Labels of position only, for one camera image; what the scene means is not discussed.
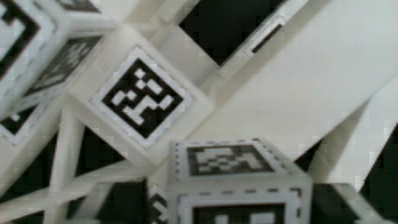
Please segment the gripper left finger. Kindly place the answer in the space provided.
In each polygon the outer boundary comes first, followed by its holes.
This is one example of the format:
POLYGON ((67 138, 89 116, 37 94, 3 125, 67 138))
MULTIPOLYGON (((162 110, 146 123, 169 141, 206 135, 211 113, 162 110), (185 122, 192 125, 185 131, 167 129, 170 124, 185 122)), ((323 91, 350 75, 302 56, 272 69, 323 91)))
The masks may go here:
POLYGON ((146 224, 146 182, 101 182, 64 224, 146 224))

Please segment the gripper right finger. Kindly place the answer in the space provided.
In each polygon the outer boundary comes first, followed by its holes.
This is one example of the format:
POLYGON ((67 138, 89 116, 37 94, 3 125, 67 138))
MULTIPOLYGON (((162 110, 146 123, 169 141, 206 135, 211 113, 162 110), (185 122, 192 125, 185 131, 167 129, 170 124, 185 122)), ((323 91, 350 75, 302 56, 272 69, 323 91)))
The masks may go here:
POLYGON ((311 224, 391 224, 348 184, 314 185, 311 224))

